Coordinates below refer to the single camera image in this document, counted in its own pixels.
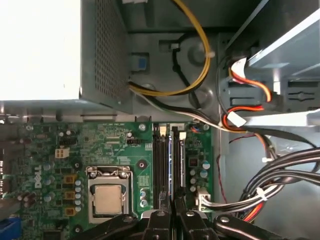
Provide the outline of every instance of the dell logo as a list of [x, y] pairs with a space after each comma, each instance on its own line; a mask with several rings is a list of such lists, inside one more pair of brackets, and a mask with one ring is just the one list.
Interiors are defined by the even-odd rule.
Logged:
[[34, 184], [34, 188], [35, 189], [41, 189], [42, 188], [42, 184], [41, 184], [41, 165], [36, 166], [34, 168], [34, 180], [35, 180], [35, 184]]

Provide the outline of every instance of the yellow wire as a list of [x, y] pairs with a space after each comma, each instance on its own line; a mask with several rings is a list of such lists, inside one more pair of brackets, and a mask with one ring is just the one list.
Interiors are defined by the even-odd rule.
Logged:
[[176, 95], [176, 94], [181, 94], [184, 93], [186, 91], [192, 90], [193, 88], [195, 88], [196, 86], [198, 86], [202, 81], [205, 80], [205, 77], [209, 71], [210, 68], [210, 45], [209, 45], [209, 41], [208, 38], [204, 32], [204, 30], [202, 29], [199, 21], [197, 20], [197, 18], [194, 16], [194, 14], [189, 10], [189, 8], [181, 1], [181, 0], [173, 0], [184, 12], [184, 14], [189, 18], [190, 22], [192, 23], [192, 25], [194, 26], [194, 28], [196, 29], [196, 31], [198, 32], [203, 46], [204, 46], [204, 53], [205, 53], [205, 61], [204, 61], [204, 66], [202, 69], [202, 72], [200, 73], [200, 75], [198, 76], [198, 78], [188, 87], [182, 89], [182, 90], [176, 90], [176, 91], [150, 91], [150, 90], [146, 90], [137, 86], [133, 86], [130, 85], [130, 88], [132, 90], [134, 90], [135, 92], [138, 92], [140, 94], [143, 95], [147, 95], [147, 96], [155, 96], [155, 97], [159, 97], [159, 96], [172, 96], [172, 95]]

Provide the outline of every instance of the green circuit board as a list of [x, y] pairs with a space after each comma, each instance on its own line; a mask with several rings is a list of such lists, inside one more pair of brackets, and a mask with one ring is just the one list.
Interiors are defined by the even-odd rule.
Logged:
[[[212, 134], [203, 125], [199, 132], [193, 132], [190, 123], [180, 124], [186, 132], [187, 206], [194, 209], [192, 186], [213, 194], [213, 167], [205, 170], [205, 176], [202, 167], [203, 163], [213, 164]], [[92, 202], [86, 169], [90, 166], [129, 167], [133, 189], [127, 189], [126, 196], [130, 212], [139, 217], [153, 208], [152, 122], [23, 124], [18, 126], [18, 135], [23, 140], [24, 157], [12, 161], [14, 174], [4, 175], [14, 189], [4, 197], [35, 194], [35, 203], [29, 201], [31, 206], [17, 213], [22, 218], [22, 240], [42, 240], [51, 235], [67, 240], [97, 225], [89, 221]], [[191, 170], [196, 174], [190, 176]]]

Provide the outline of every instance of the cpu socket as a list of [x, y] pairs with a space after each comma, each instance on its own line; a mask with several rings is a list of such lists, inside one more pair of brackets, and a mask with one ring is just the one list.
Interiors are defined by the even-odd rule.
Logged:
[[88, 166], [89, 223], [100, 224], [133, 211], [133, 173], [129, 166]]

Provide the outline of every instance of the motherboard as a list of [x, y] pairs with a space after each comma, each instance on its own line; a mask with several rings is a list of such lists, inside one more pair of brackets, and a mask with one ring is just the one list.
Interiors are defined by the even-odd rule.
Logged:
[[1, 136], [0, 196], [20, 201], [23, 240], [67, 240], [119, 214], [157, 209], [162, 191], [213, 193], [206, 124], [34, 123]]

